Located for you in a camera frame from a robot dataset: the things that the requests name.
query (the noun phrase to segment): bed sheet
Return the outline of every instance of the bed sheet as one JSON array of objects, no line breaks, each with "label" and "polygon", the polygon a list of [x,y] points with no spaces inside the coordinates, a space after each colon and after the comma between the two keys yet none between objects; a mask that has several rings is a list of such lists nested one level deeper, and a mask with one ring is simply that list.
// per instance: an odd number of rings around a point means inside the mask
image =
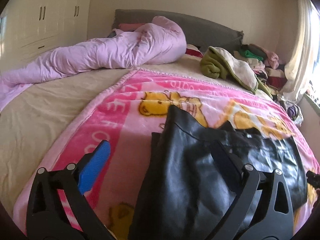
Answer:
[{"label": "bed sheet", "polygon": [[[200,59],[184,55],[165,65],[142,68],[184,75],[237,88],[200,72]],[[10,215],[14,203],[54,141],[100,92],[115,84],[127,69],[101,69],[34,85],[16,97],[0,116],[0,200]],[[261,90],[257,96],[270,98]]]}]

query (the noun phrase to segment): blue gripper pad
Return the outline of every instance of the blue gripper pad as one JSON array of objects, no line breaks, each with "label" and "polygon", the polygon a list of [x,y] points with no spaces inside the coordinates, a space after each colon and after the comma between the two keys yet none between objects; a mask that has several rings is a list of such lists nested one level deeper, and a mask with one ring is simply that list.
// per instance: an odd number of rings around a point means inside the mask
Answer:
[{"label": "blue gripper pad", "polygon": [[110,143],[102,141],[94,150],[94,155],[79,174],[78,189],[83,195],[92,189],[99,173],[110,157]]}]

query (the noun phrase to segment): curtain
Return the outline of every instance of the curtain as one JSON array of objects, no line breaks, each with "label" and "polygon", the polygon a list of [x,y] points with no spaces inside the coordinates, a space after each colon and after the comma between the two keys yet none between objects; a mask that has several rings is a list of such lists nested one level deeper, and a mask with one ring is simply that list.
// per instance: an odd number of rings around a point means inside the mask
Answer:
[{"label": "curtain", "polygon": [[319,51],[320,27],[316,9],[310,0],[298,0],[299,24],[292,57],[285,66],[287,83],[280,91],[281,100],[298,103],[307,90]]}]

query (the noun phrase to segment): wardrobe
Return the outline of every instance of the wardrobe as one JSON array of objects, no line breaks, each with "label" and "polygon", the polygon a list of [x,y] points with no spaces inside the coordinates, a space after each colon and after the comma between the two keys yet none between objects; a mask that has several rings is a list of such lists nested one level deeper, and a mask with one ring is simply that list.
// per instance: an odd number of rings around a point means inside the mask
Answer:
[{"label": "wardrobe", "polygon": [[90,0],[9,0],[0,15],[0,72],[87,38]]}]

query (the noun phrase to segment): gray fabric headboard cover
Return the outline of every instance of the gray fabric headboard cover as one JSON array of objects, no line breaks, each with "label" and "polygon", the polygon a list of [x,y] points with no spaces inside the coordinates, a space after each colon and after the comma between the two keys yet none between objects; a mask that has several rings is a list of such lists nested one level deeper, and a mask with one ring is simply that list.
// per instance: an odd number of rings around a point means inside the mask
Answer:
[{"label": "gray fabric headboard cover", "polygon": [[118,28],[120,23],[150,23],[155,16],[164,16],[176,22],[182,28],[187,43],[200,47],[203,53],[209,46],[213,46],[226,49],[233,55],[233,51],[239,50],[242,44],[243,32],[209,20],[174,12],[117,9],[112,28]]}]

